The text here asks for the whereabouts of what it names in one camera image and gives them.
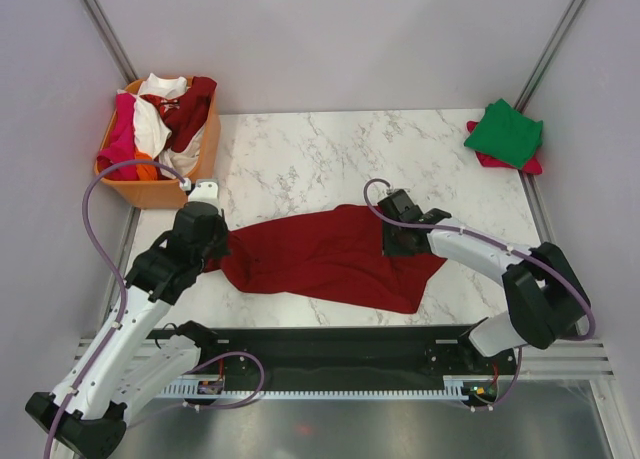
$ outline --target marble tabletop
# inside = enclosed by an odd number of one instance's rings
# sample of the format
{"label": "marble tabletop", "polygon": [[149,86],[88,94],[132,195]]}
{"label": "marble tabletop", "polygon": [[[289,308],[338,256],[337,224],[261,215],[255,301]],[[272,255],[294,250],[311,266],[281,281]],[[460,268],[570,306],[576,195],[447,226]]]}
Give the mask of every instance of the marble tabletop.
{"label": "marble tabletop", "polygon": [[[364,204],[372,177],[410,189],[423,210],[444,209],[507,241],[539,239],[515,170],[485,169],[463,146],[480,109],[222,116],[214,177],[230,229]],[[373,190],[372,200],[382,189]],[[175,211],[140,214],[131,260],[170,229]],[[416,314],[396,314],[294,294],[244,294],[216,271],[202,274],[161,321],[208,327],[466,324],[506,310],[502,289],[453,261],[427,284]]]}

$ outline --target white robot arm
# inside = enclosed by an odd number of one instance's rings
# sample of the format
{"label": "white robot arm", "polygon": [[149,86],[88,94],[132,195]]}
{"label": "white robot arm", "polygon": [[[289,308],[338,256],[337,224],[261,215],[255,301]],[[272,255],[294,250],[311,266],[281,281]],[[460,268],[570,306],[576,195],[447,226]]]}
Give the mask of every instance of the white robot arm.
{"label": "white robot arm", "polygon": [[[87,459],[108,457],[140,409],[167,384],[201,363],[202,344],[215,334],[187,323],[155,355],[124,376],[142,341],[195,283],[206,262],[229,253],[227,234],[218,185],[213,180],[198,181],[187,204],[176,214],[172,230],[135,259],[126,276],[128,301],[120,321],[122,303],[118,302],[62,382],[50,394],[35,393],[27,403],[27,412],[43,429],[49,431],[71,394],[55,437]],[[95,357],[107,334],[112,334],[110,340]],[[89,361],[94,362],[74,389],[77,375]]]}
{"label": "white robot arm", "polygon": [[504,288],[508,311],[477,324],[464,338],[477,358],[523,345],[546,349],[556,339],[571,335],[570,329],[590,306],[566,257],[554,244],[502,247],[503,241],[465,226],[445,211],[431,209],[423,214],[402,189],[390,191],[378,206],[382,215],[376,214],[390,219],[383,222],[386,255],[434,254],[464,264]]}

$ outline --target folded green towel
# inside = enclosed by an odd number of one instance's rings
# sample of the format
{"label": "folded green towel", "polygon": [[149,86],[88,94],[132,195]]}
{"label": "folded green towel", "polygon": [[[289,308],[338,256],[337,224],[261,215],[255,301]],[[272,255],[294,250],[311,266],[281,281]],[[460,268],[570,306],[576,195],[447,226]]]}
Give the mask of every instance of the folded green towel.
{"label": "folded green towel", "polygon": [[524,117],[504,99],[490,104],[464,145],[518,169],[542,144],[542,121]]}

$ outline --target laundry basket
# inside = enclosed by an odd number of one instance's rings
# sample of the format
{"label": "laundry basket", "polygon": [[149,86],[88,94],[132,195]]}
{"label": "laundry basket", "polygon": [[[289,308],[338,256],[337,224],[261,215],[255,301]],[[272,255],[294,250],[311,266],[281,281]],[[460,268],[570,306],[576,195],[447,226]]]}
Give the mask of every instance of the laundry basket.
{"label": "laundry basket", "polygon": [[[138,79],[137,81],[129,84],[125,90],[135,94],[138,92],[140,84],[142,84],[143,81],[144,79]],[[187,83],[189,86],[191,86],[192,82],[193,77],[187,77]],[[107,131],[102,139],[100,150],[109,145],[111,140],[111,131],[115,127],[116,120],[117,113],[114,112],[111,116],[109,127],[107,127]],[[198,162],[191,172],[185,176],[191,179],[191,182],[195,182],[197,179],[207,179],[212,177],[213,164],[216,160],[219,140],[220,117],[216,110],[214,94],[211,106],[209,107],[209,115],[207,116],[207,121],[204,127],[204,135],[200,145]],[[96,174],[101,172],[98,168],[97,161],[93,168]],[[139,207],[140,209],[178,209],[187,202],[187,196],[180,189],[180,181],[178,181],[178,179],[158,181],[112,181],[110,179],[103,178],[102,182],[113,187],[132,206]]]}

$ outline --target red cloth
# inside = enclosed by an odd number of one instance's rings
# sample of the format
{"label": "red cloth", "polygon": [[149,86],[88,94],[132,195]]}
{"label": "red cloth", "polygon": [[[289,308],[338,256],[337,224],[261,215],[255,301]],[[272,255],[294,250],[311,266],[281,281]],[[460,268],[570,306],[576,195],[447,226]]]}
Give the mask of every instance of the red cloth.
{"label": "red cloth", "polygon": [[[476,128],[477,125],[478,123],[475,121],[467,122],[467,131],[473,132],[473,130]],[[478,161],[480,162],[480,164],[482,164],[484,167],[506,167],[508,169],[515,169],[515,167],[505,162],[499,161],[495,157],[491,157],[487,154],[483,154],[482,152],[476,152],[476,157],[478,158]],[[538,175],[538,174],[542,174],[542,166],[540,165],[540,163],[538,162],[538,159],[534,155],[531,159],[529,159],[529,161],[527,161],[527,163],[523,166],[521,171],[526,172],[528,174]]]}
{"label": "red cloth", "polygon": [[366,206],[263,222],[229,234],[221,268],[240,291],[304,296],[412,314],[444,264],[430,254],[382,255],[382,224]]}
{"label": "red cloth", "polygon": [[[98,169],[103,171],[113,164],[135,158],[133,111],[136,98],[129,93],[116,96],[116,125],[111,131],[109,145],[98,153]],[[136,166],[125,166],[107,176],[112,181],[137,181]]]}
{"label": "red cloth", "polygon": [[171,129],[165,149],[184,152],[207,120],[216,86],[213,79],[194,77],[187,92],[175,99],[165,99],[153,94],[141,96],[156,107],[162,121]]}

